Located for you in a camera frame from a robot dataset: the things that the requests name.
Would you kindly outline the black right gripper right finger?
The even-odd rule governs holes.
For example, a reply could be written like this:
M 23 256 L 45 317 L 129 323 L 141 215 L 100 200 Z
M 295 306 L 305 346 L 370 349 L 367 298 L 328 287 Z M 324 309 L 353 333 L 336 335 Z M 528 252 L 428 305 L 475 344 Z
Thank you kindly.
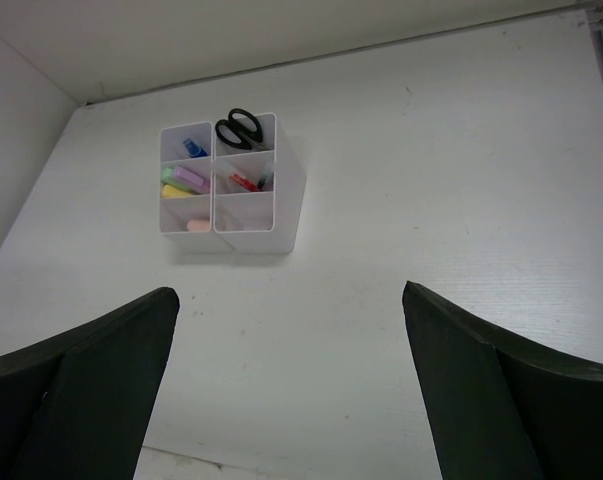
M 445 479 L 603 479 L 603 364 L 406 284 L 410 349 Z

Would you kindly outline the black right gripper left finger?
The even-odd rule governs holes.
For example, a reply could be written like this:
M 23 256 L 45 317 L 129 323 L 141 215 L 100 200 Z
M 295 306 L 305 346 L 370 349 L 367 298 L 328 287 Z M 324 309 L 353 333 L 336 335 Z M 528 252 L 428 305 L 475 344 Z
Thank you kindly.
M 158 288 L 0 356 L 0 479 L 131 479 L 180 302 Z

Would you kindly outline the pink mini stapler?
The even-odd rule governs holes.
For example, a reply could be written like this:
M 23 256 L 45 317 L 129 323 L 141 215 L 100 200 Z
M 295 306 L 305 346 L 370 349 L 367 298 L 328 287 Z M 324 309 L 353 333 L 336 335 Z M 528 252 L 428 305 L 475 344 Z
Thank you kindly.
M 187 222 L 186 229 L 188 232 L 208 232 L 211 229 L 211 222 L 209 219 L 194 218 Z

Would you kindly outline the yellow highlighter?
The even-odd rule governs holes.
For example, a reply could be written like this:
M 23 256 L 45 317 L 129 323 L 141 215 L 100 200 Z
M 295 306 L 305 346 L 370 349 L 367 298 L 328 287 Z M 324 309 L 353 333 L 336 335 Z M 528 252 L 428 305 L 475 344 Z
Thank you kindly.
M 189 198 L 194 196 L 194 193 L 164 184 L 161 188 L 160 196 L 162 199 Z

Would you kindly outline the green highlighter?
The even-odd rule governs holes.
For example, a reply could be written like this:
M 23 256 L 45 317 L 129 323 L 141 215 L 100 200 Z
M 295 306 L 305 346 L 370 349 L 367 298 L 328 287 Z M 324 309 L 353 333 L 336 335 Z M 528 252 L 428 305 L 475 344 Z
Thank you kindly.
M 174 182 L 174 178 L 173 178 L 173 169 L 170 167 L 164 168 L 161 172 L 161 181 L 164 184 L 170 184 L 172 185 Z

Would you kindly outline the purple highlighter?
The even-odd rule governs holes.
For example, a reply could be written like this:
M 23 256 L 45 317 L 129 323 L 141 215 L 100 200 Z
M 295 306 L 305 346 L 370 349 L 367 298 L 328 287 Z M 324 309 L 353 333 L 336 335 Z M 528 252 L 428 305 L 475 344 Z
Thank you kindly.
M 184 167 L 176 166 L 173 169 L 173 178 L 182 185 L 185 185 L 189 190 L 197 194 L 209 194 L 209 180 L 198 173 L 190 171 Z

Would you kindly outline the orange ink pen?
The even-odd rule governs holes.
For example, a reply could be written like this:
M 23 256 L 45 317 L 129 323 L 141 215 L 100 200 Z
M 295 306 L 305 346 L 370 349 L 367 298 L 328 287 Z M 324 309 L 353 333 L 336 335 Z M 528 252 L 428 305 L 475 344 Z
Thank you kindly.
M 242 174 L 231 164 L 228 164 L 226 162 L 218 162 L 215 164 L 215 172 L 221 176 L 224 176 L 234 184 L 239 185 L 242 188 L 248 190 L 249 181 L 247 180 L 244 174 Z

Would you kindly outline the red ink pen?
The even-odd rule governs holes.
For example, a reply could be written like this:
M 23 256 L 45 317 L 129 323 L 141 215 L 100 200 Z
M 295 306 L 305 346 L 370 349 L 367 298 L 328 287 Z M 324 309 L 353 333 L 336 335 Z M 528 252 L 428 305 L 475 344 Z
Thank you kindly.
M 241 176 L 239 174 L 231 174 L 229 176 L 229 179 L 247 191 L 250 191 L 250 192 L 260 192 L 261 191 L 261 189 L 256 184 L 251 182 L 248 178 Z

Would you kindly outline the blue cap spray bottle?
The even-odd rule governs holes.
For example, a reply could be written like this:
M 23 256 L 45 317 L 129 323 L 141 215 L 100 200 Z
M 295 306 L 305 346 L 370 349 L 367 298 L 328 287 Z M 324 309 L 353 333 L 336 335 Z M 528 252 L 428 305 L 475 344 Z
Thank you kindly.
M 182 142 L 190 158 L 200 158 L 207 155 L 206 151 L 196 144 L 191 138 L 187 138 Z

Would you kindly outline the green ink pen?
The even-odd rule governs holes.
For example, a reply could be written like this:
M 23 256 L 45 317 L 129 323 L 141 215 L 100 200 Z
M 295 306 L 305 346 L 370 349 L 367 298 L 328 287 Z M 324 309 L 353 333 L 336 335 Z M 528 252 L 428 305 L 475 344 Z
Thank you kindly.
M 265 165 L 265 167 L 260 175 L 260 178 L 257 182 L 257 187 L 261 191 L 265 191 L 267 186 L 272 183 L 273 179 L 274 179 L 274 163 L 268 162 Z

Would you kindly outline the black handled scissors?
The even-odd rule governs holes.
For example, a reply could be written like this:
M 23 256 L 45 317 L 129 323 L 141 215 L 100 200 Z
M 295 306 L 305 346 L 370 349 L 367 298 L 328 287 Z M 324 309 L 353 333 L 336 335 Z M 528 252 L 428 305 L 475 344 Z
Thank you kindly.
M 247 110 L 232 108 L 215 123 L 217 139 L 228 147 L 242 151 L 263 151 L 264 131 L 260 121 Z

